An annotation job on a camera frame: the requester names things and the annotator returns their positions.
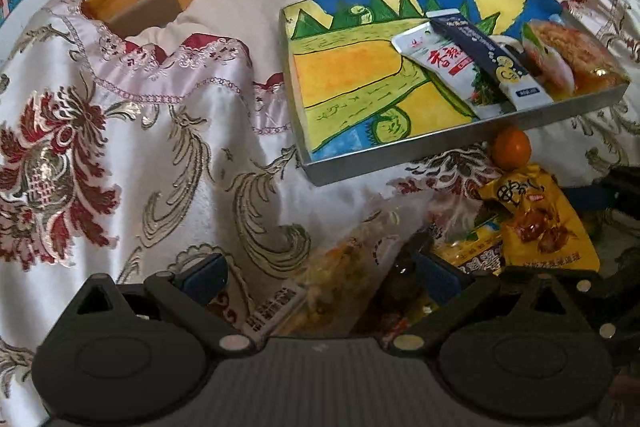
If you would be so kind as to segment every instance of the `yellow package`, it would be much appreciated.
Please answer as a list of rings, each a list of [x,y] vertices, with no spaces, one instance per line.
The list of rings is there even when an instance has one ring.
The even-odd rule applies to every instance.
[[[504,265],[501,221],[501,216],[494,216],[473,229],[462,241],[436,248],[434,253],[464,273],[487,270],[498,275]]]
[[[553,178],[537,165],[508,172],[478,190],[513,217],[501,227],[508,265],[599,270],[600,260],[580,218]]]

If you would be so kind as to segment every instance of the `bedspread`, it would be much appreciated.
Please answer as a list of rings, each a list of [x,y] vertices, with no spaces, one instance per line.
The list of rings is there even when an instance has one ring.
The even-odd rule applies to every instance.
[[[376,194],[473,197],[500,172],[482,144],[314,187],[299,168],[280,64],[280,7],[195,0],[127,40],[52,0],[0,76],[0,423],[45,416],[34,350],[91,273],[140,282],[224,255],[213,305],[239,326]],[[640,0],[563,0],[639,77]],[[640,163],[640,92],[528,132],[563,185]]]

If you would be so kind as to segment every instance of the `red flower pattern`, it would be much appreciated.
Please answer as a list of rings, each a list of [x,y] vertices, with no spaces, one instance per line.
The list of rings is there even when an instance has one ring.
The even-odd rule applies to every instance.
[[[95,221],[118,205],[117,187],[96,183],[105,171],[106,117],[76,90],[33,95],[17,130],[0,129],[0,258],[24,270],[37,261],[68,263],[73,237],[112,247]]]

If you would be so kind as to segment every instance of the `snack package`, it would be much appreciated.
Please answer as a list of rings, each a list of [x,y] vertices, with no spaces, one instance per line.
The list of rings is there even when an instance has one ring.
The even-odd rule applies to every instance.
[[[537,165],[508,172],[479,189],[513,216],[500,227],[508,265],[595,270],[600,260],[578,214]]]
[[[609,51],[574,28],[533,20],[522,26],[522,44],[561,94],[585,94],[627,81]]]
[[[396,35],[391,43],[399,54],[436,73],[481,120],[513,111],[495,81],[431,23]]]
[[[553,103],[539,83],[513,56],[476,28],[460,10],[438,10],[425,14],[431,26],[452,39],[498,83],[517,110]]]
[[[499,275],[505,265],[500,231],[500,224],[504,220],[503,214],[492,216],[464,239],[436,248],[434,253],[464,273],[486,270]]]
[[[366,219],[330,250],[313,251],[279,293],[247,319],[242,331],[258,343],[267,335],[347,336],[402,245],[423,225],[432,198],[433,191],[422,190],[374,200]]]

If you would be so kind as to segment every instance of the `tangerine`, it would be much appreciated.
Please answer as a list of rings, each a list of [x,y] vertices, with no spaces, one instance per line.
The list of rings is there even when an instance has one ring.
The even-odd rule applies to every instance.
[[[529,137],[517,127],[509,127],[495,137],[491,158],[504,171],[524,167],[531,159]]]

